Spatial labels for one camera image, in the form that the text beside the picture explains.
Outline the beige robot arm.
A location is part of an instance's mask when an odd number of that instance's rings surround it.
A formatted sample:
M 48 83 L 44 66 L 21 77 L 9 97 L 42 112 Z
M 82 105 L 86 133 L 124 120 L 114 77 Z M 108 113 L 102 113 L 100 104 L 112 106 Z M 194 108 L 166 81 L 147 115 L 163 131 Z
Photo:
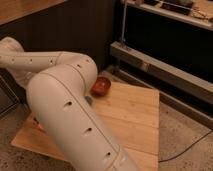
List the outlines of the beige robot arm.
M 91 57 L 26 52 L 17 40 L 5 37 L 0 68 L 25 88 L 32 113 L 76 171 L 140 171 L 85 99 L 97 78 Z

